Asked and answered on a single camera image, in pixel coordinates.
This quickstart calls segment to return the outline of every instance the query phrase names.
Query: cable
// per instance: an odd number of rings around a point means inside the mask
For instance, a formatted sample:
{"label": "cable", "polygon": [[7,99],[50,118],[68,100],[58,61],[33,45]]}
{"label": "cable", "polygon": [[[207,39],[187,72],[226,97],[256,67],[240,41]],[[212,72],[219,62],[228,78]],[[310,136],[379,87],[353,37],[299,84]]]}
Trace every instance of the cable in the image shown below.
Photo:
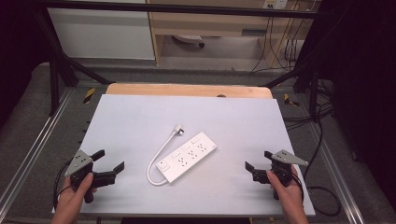
{"label": "cable", "polygon": [[312,189],[321,189],[321,190],[324,190],[324,191],[330,193],[330,194],[334,197],[334,199],[335,199],[335,201],[336,201],[336,203],[337,203],[337,210],[336,210],[335,212],[333,212],[333,213],[324,212],[323,210],[321,210],[321,209],[317,208],[316,206],[314,206],[314,209],[315,209],[315,210],[317,210],[317,211],[320,212],[321,214],[323,214],[323,215],[325,215],[325,216],[328,216],[328,217],[336,217],[336,216],[338,216],[338,214],[340,214],[340,212],[341,212],[341,203],[340,203],[340,200],[338,199],[337,195],[335,195],[331,190],[326,189],[326,188],[323,188],[323,187],[308,187],[307,189],[309,189],[311,192],[312,192]]}
{"label": "cable", "polygon": [[271,17],[271,31],[270,31],[270,49],[271,49],[271,51],[273,52],[273,54],[274,54],[274,56],[275,56],[275,58],[276,58],[276,60],[277,60],[277,62],[279,63],[279,65],[283,68],[283,69],[285,69],[286,71],[288,71],[288,69],[286,68],[286,67],[284,67],[283,65],[282,65],[282,63],[280,63],[280,60],[277,58],[277,55],[276,55],[276,53],[274,52],[274,49],[273,49],[273,47],[272,47],[272,43],[271,43],[271,34],[272,34],[272,28],[274,27],[274,17]]}
{"label": "cable", "polygon": [[169,143],[169,141],[170,141],[170,140],[175,136],[175,134],[177,134],[177,133],[179,133],[179,134],[183,134],[183,133],[184,133],[184,131],[181,129],[181,125],[180,125],[180,124],[178,124],[178,125],[175,127],[175,129],[172,131],[171,135],[169,136],[168,140],[166,140],[166,142],[163,144],[163,146],[160,148],[160,150],[158,150],[157,154],[155,154],[154,158],[151,160],[151,162],[150,162],[149,165],[148,165],[148,169],[147,169],[146,175],[147,175],[147,178],[148,178],[148,182],[149,182],[150,184],[154,185],[154,186],[161,186],[161,185],[164,185],[164,184],[166,184],[166,183],[168,182],[167,179],[164,179],[164,180],[161,181],[161,182],[154,182],[154,181],[152,181],[152,180],[151,180],[151,177],[149,176],[149,170],[150,170],[150,168],[151,168],[152,163],[154,163],[155,159],[157,159],[158,155],[160,155],[161,151],[163,151],[163,149],[166,147],[166,145]]}
{"label": "cable", "polygon": [[[270,18],[268,17],[268,21],[267,21],[267,27],[265,28],[265,35],[264,35],[264,46],[262,48],[262,56],[264,55],[265,52],[265,43],[267,42],[267,31],[268,31],[268,25],[270,23]],[[254,69],[256,69],[256,67],[259,65],[259,63],[262,61],[262,56],[260,57],[259,61],[257,62],[256,66],[254,66],[254,68],[249,72],[254,73]]]}
{"label": "cable", "polygon": [[[312,156],[312,158],[311,158],[311,160],[310,160],[308,166],[306,167],[306,169],[305,169],[305,171],[304,171],[304,175],[303,175],[303,179],[304,179],[304,180],[306,179],[306,175],[308,174],[308,170],[309,170],[309,168],[311,167],[312,163],[314,162],[314,159],[315,159],[316,156],[318,155],[318,151],[319,151],[320,146],[321,146],[321,142],[322,142],[322,139],[323,139],[323,127],[322,127],[321,121],[320,121],[321,118],[322,118],[322,116],[321,116],[320,113],[321,113],[321,111],[322,111],[322,107],[325,106],[325,105],[327,105],[327,104],[329,104],[329,103],[326,103],[326,104],[321,105],[320,108],[319,108],[319,110],[318,110],[318,126],[319,126],[319,130],[320,130],[320,136],[319,136],[319,140],[318,140],[318,146],[317,146],[317,148],[315,149],[315,153],[314,153],[314,155]],[[326,188],[323,188],[323,187],[307,187],[307,188],[308,188],[308,189],[322,189],[322,190],[325,190],[325,191],[329,192],[329,193],[334,197],[334,199],[335,199],[335,201],[336,201],[336,203],[337,203],[337,210],[336,210],[335,213],[327,213],[327,212],[324,212],[323,210],[321,210],[321,209],[319,209],[319,208],[317,208],[317,207],[314,206],[314,209],[315,209],[316,211],[320,212],[321,214],[323,214],[323,215],[325,215],[325,216],[329,216],[329,217],[336,217],[336,216],[338,216],[338,214],[340,214],[340,212],[341,212],[341,204],[340,204],[340,202],[339,202],[338,197],[337,197],[333,192],[331,192],[329,189],[326,189]]]}
{"label": "cable", "polygon": [[[321,108],[322,108],[323,106],[325,106],[325,105],[326,105],[326,104],[320,106],[319,111],[318,111],[318,114],[319,114],[319,115],[320,115]],[[315,149],[314,155],[312,156],[311,160],[309,161],[308,166],[306,167],[306,169],[305,169],[305,171],[304,171],[304,175],[303,175],[304,179],[306,179],[306,175],[308,174],[309,168],[311,168],[311,165],[312,165],[312,163],[314,162],[315,157],[318,155],[318,152],[319,152],[319,149],[320,149],[320,146],[321,146],[321,142],[322,142],[322,139],[323,139],[323,128],[322,128],[322,125],[321,125],[321,122],[320,122],[320,118],[318,118],[318,126],[319,126],[319,130],[320,130],[320,136],[319,136],[318,146],[317,146],[317,148]]]}
{"label": "cable", "polygon": [[300,192],[301,192],[301,198],[304,201],[303,183],[301,182],[300,178],[297,175],[295,175],[295,174],[292,174],[291,178],[297,183],[297,185],[298,185],[298,187],[300,189]]}

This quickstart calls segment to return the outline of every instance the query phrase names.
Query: power strip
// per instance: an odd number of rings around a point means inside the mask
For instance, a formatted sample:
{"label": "power strip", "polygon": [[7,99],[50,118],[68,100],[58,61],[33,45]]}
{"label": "power strip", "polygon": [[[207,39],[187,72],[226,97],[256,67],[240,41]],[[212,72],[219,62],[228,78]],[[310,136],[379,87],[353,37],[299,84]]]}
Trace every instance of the power strip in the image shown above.
{"label": "power strip", "polygon": [[156,165],[168,182],[172,183],[216,148],[216,144],[206,134],[198,133]]}

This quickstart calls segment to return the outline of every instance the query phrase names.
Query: power cord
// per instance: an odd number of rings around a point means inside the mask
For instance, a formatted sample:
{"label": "power cord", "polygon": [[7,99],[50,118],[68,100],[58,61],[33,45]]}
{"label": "power cord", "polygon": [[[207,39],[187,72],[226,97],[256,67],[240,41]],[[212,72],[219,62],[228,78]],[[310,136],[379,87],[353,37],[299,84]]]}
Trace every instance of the power cord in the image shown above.
{"label": "power cord", "polygon": [[[329,103],[330,103],[330,102],[321,105],[320,108],[318,109],[317,118],[318,118],[318,126],[319,126],[319,130],[320,130],[320,136],[319,136],[319,140],[318,140],[318,146],[317,146],[317,148],[315,149],[314,155],[312,156],[311,160],[309,161],[309,165],[306,167],[306,169],[305,169],[305,171],[304,171],[304,174],[303,174],[303,179],[304,179],[304,180],[306,179],[306,176],[307,176],[307,174],[308,174],[309,168],[311,167],[311,165],[312,165],[312,163],[314,162],[316,156],[318,155],[318,151],[319,151],[319,149],[320,149],[321,142],[322,142],[322,139],[323,139],[323,127],[322,127],[322,125],[321,125],[321,121],[320,121],[320,120],[321,120],[322,118],[324,118],[325,116],[327,116],[327,115],[329,115],[329,114],[331,114],[331,113],[333,112],[332,106],[323,109],[323,107],[324,107],[325,105],[328,105]],[[288,118],[288,119],[284,119],[285,122],[295,122],[295,121],[298,121],[298,122],[301,122],[303,125],[304,125],[305,123],[307,123],[307,122],[312,121],[312,120],[313,120],[313,118],[310,117],[310,116],[309,116],[309,117],[304,117],[304,118]],[[319,213],[321,213],[321,214],[323,214],[323,215],[325,215],[325,216],[328,216],[328,217],[336,217],[336,216],[338,216],[338,215],[340,214],[340,212],[341,212],[341,203],[340,203],[340,201],[339,201],[337,195],[335,195],[331,190],[326,189],[326,188],[323,188],[323,187],[318,187],[318,186],[307,187],[307,189],[310,190],[311,192],[312,192],[312,189],[324,190],[324,191],[330,193],[330,194],[332,195],[332,197],[334,197],[334,199],[335,199],[335,201],[336,201],[337,208],[336,208],[336,211],[335,211],[335,212],[333,212],[333,213],[325,212],[325,211],[323,211],[322,209],[319,209],[319,208],[317,208],[316,206],[313,205],[313,206],[314,206],[314,209],[315,209],[316,211],[318,211]]]}
{"label": "power cord", "polygon": [[151,160],[151,162],[148,165],[148,169],[147,169],[147,178],[148,178],[148,182],[150,184],[152,184],[153,186],[161,186],[166,184],[168,181],[166,179],[164,179],[161,182],[154,182],[153,180],[151,180],[151,177],[149,176],[149,170],[151,168],[152,163],[154,163],[155,159],[157,159],[158,155],[160,155],[160,153],[163,151],[163,149],[166,147],[166,145],[169,143],[169,141],[175,136],[175,134],[180,134],[182,135],[184,133],[184,131],[181,129],[181,125],[178,124],[175,129],[172,131],[171,135],[169,136],[168,140],[166,140],[166,142],[163,144],[163,146],[160,148],[160,150],[158,150],[157,154],[155,154],[154,158]]}
{"label": "power cord", "polygon": [[268,31],[268,25],[270,24],[270,18],[268,17],[268,21],[267,21],[267,27],[265,28],[265,35],[264,35],[264,46],[262,47],[262,56],[260,57],[259,61],[256,63],[256,66],[254,66],[254,68],[249,72],[250,74],[255,73],[257,71],[254,71],[254,69],[257,68],[257,66],[259,65],[259,63],[262,61],[262,57],[264,56],[264,52],[265,52],[265,43],[267,42],[267,31]]}

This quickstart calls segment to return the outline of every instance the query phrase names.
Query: human hand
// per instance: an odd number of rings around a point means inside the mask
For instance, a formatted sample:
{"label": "human hand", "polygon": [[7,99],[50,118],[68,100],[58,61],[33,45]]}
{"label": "human hand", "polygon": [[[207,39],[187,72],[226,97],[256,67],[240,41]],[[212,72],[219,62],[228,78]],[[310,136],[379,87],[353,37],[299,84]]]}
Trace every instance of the human hand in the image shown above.
{"label": "human hand", "polygon": [[[297,175],[294,166],[291,166],[291,171]],[[298,184],[294,180],[291,180],[289,185],[284,187],[272,171],[267,170],[267,176],[272,187],[279,196],[286,220],[290,224],[308,223],[308,219],[304,212],[303,200],[301,198],[301,190]]]}
{"label": "human hand", "polygon": [[72,185],[70,176],[64,180],[64,191],[61,193],[55,215],[52,218],[53,224],[71,224],[77,223],[79,210],[82,206],[82,201],[87,190],[90,189],[93,181],[93,174],[89,173],[82,180],[78,189],[74,191],[70,186]]}

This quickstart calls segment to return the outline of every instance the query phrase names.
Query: white tabletop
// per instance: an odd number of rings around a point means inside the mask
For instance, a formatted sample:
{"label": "white tabletop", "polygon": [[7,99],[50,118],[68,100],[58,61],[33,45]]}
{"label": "white tabletop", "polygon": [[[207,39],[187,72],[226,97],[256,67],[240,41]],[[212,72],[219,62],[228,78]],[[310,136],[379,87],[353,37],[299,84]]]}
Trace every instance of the white tabletop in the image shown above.
{"label": "white tabletop", "polygon": [[[163,180],[155,163],[199,132],[218,148],[176,182],[154,187],[147,181],[147,167],[177,124],[185,132],[175,136],[154,162],[154,181]],[[245,161],[269,169],[265,150],[294,154],[276,100],[109,94],[102,96],[80,149],[89,155],[106,151],[94,163],[95,172],[110,171],[125,161],[116,184],[99,188],[81,213],[123,217],[281,215],[270,186],[253,182]],[[305,187],[304,191],[305,212],[313,216]]]}

